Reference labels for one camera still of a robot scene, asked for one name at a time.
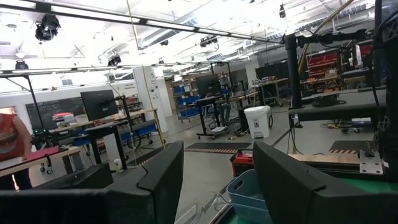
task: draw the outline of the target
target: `fluorescent light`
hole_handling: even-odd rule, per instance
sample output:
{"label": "fluorescent light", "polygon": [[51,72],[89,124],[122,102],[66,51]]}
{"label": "fluorescent light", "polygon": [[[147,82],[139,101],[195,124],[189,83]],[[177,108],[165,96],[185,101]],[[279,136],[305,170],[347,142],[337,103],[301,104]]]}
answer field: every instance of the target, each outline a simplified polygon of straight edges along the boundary
{"label": "fluorescent light", "polygon": [[67,72],[71,68],[56,68],[56,69],[32,69],[32,70],[14,70],[13,73],[37,73],[37,72]]}
{"label": "fluorescent light", "polygon": [[195,29],[194,27],[173,24],[173,23],[168,23],[168,22],[159,22],[159,21],[148,21],[146,24],[150,25],[150,26],[160,26],[160,27],[169,28],[169,29],[181,29],[181,30],[187,30],[187,31],[193,31]]}
{"label": "fluorescent light", "polygon": [[140,19],[136,19],[136,18],[131,19],[129,16],[117,16],[117,15],[108,14],[108,12],[91,12],[91,11],[87,11],[87,10],[71,9],[71,8],[62,7],[62,6],[51,6],[51,11],[67,13],[67,14],[74,14],[74,15],[84,15],[84,16],[100,18],[100,19],[111,19],[111,20],[123,21],[123,22],[131,22],[131,20],[132,20],[133,22],[138,23],[140,21]]}
{"label": "fluorescent light", "polygon": [[85,68],[77,68],[77,70],[97,70],[97,69],[114,69],[117,66],[103,66],[103,67],[85,67]]}
{"label": "fluorescent light", "polygon": [[35,9],[36,3],[20,0],[0,0],[0,4],[6,4],[9,6],[25,7],[29,9]]}
{"label": "fluorescent light", "polygon": [[218,30],[209,30],[209,29],[204,29],[204,28],[198,29],[198,32],[206,32],[206,33],[211,33],[211,34],[214,34],[214,35],[227,35],[227,34],[229,34],[229,32],[218,31]]}
{"label": "fluorescent light", "polygon": [[244,34],[231,34],[231,37],[245,38],[245,39],[247,39],[247,38],[250,37],[250,36],[244,35]]}

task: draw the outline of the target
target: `white trash can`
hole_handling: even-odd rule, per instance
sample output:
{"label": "white trash can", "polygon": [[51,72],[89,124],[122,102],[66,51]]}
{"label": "white trash can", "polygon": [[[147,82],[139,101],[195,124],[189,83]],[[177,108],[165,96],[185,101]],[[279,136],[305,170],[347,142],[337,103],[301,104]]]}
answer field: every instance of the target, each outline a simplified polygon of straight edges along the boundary
{"label": "white trash can", "polygon": [[257,106],[244,110],[248,120],[251,138],[266,138],[269,136],[268,112],[269,106]]}

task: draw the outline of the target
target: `green surface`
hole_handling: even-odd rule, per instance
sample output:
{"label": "green surface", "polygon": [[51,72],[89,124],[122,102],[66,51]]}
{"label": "green surface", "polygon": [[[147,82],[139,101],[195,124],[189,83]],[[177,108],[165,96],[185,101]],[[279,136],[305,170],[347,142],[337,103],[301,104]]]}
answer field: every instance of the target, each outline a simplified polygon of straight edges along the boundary
{"label": "green surface", "polygon": [[[389,191],[398,191],[398,183],[388,183],[380,181],[370,181],[370,180],[356,180],[356,179],[344,179],[345,182],[362,189],[369,193],[382,193]],[[246,221],[239,218],[236,214],[231,215],[225,224],[253,224],[252,222]]]}
{"label": "green surface", "polygon": [[342,179],[345,182],[369,193],[398,191],[398,183],[388,183],[370,180]]}

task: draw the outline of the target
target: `black panel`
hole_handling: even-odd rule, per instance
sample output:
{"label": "black panel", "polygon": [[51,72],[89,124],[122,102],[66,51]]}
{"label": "black panel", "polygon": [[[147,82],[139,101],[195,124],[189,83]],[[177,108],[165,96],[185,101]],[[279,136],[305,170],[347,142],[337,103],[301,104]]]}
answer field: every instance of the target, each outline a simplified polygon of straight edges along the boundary
{"label": "black panel", "polygon": [[[53,100],[37,103],[39,106],[40,115],[43,119],[44,128],[55,129],[58,128],[57,124],[52,120],[52,116],[57,113],[73,113],[75,116],[84,114],[84,106],[81,97],[64,99],[64,100]],[[40,120],[37,114],[35,105],[26,105],[26,110],[29,115],[32,129],[40,129]]]}

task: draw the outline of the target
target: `yellow and black stripe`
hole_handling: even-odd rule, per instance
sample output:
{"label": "yellow and black stripe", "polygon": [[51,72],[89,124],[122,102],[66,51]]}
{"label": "yellow and black stripe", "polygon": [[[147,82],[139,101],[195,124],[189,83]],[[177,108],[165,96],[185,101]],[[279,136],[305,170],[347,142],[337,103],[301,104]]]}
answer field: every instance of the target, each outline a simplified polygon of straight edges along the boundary
{"label": "yellow and black stripe", "polygon": [[238,153],[237,149],[196,149],[186,148],[185,152],[206,152],[206,153],[222,153],[222,154],[235,154]]}
{"label": "yellow and black stripe", "polygon": [[330,153],[342,153],[342,154],[356,154],[358,150],[348,150],[348,149],[331,149]]}

